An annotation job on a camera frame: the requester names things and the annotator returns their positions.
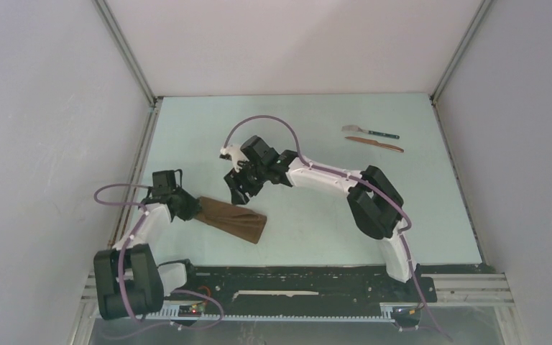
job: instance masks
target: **light blue table surface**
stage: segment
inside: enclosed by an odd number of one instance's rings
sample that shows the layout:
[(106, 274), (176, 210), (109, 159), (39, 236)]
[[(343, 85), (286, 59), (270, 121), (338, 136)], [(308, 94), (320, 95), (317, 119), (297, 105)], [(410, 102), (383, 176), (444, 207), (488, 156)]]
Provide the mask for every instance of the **light blue table surface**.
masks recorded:
[[(413, 227), (407, 232), (422, 264), (479, 263), (481, 257), (453, 170), (425, 94), (392, 93), (308, 96), (225, 96), (165, 98), (142, 182), (158, 170), (183, 169), (183, 187), (194, 196), (229, 201), (223, 176), (231, 163), (219, 159), (230, 129), (258, 114), (288, 121), (304, 155), (351, 170), (382, 169), (405, 200)], [(342, 132), (361, 128), (400, 135), (399, 140)], [(281, 124), (260, 119), (239, 130), (232, 142), (253, 134), (281, 152), (295, 149)], [(351, 142), (368, 137), (405, 149)], [(267, 215), (259, 244), (250, 244), (199, 221), (178, 219), (152, 248), (157, 261), (191, 259), (195, 265), (379, 265), (384, 260), (373, 239), (354, 224), (343, 198), (303, 188), (266, 183), (247, 205)]]

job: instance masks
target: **brown fabric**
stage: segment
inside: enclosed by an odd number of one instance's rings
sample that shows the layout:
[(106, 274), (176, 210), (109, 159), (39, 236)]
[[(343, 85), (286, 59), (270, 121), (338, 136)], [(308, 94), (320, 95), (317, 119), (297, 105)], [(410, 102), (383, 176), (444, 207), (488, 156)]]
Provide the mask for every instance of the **brown fabric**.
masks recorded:
[(223, 230), (248, 242), (257, 244), (267, 217), (248, 208), (234, 206), (201, 196), (202, 211), (195, 219)]

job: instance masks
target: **white wall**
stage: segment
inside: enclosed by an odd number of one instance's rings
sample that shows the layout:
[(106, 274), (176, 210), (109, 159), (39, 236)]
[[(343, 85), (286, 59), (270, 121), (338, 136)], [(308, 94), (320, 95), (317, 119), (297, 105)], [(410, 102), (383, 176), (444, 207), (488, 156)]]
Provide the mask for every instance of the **white wall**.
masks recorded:
[(552, 344), (552, 1), (497, 1), (439, 105), (487, 256)]
[(109, 1), (161, 96), (430, 93), (481, 0)]
[(147, 110), (91, 1), (0, 1), (0, 344), (66, 341)]

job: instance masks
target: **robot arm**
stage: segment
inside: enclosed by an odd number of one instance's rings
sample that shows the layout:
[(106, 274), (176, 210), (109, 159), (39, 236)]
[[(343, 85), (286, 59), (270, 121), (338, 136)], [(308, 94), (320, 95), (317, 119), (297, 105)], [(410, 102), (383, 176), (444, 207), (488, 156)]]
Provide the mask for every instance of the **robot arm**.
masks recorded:
[[(124, 269), (133, 274), (131, 279), (126, 277), (126, 293), (137, 314), (161, 310), (164, 297), (186, 284), (192, 269), (190, 262), (182, 260), (158, 267), (151, 247), (175, 217), (188, 221), (201, 209), (200, 202), (176, 183), (174, 170), (153, 173), (153, 187), (142, 203), (148, 214), (124, 253)], [(98, 309), (104, 320), (128, 316), (117, 281), (117, 259), (131, 232), (132, 227), (111, 249), (100, 251), (94, 257)]]
[[(401, 239), (404, 235), (399, 234), (399, 229), (407, 225), (405, 219), (388, 202), (378, 195), (372, 195), (365, 185), (350, 179), (354, 176), (367, 181), (402, 206), (403, 198), (377, 167), (370, 165), (364, 171), (344, 170), (315, 163), (305, 157), (305, 161), (310, 163), (308, 167), (297, 152), (285, 150), (279, 154), (258, 136), (251, 137), (243, 145), (222, 148), (220, 158), (231, 160), (234, 165), (224, 177), (234, 205), (246, 205), (267, 181), (275, 185), (312, 188), (346, 198), (359, 229), (379, 240), (388, 275), (400, 282), (407, 282), (411, 278), (408, 256)], [(313, 169), (313, 165), (328, 167), (346, 177)]]

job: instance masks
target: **wooden knife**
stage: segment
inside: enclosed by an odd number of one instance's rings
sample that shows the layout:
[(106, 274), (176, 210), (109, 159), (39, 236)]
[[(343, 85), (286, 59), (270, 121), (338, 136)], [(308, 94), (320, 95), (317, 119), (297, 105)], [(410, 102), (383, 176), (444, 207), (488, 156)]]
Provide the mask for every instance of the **wooden knife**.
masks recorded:
[(389, 150), (396, 151), (396, 152), (403, 153), (405, 151), (404, 149), (402, 149), (398, 146), (390, 145), (390, 144), (383, 144), (381, 142), (378, 142), (377, 140), (365, 139), (365, 138), (359, 138), (359, 137), (346, 137), (346, 139), (352, 140), (354, 142), (362, 142), (363, 144), (370, 144), (370, 145), (374, 145), (374, 146), (378, 146), (378, 147), (384, 147), (385, 149), (389, 149)]

